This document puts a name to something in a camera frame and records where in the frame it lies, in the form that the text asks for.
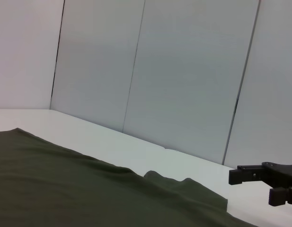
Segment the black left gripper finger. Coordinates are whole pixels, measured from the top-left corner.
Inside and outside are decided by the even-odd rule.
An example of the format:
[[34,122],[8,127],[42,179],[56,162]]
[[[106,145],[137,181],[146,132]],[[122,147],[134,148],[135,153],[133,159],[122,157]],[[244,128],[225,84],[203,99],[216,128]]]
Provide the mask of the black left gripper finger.
[[292,205],[292,186],[289,188],[272,188],[269,190],[268,204],[271,206],[281,206],[286,203]]
[[261,165],[237,166],[229,171],[229,184],[262,181],[272,188],[292,187],[292,165],[263,162]]

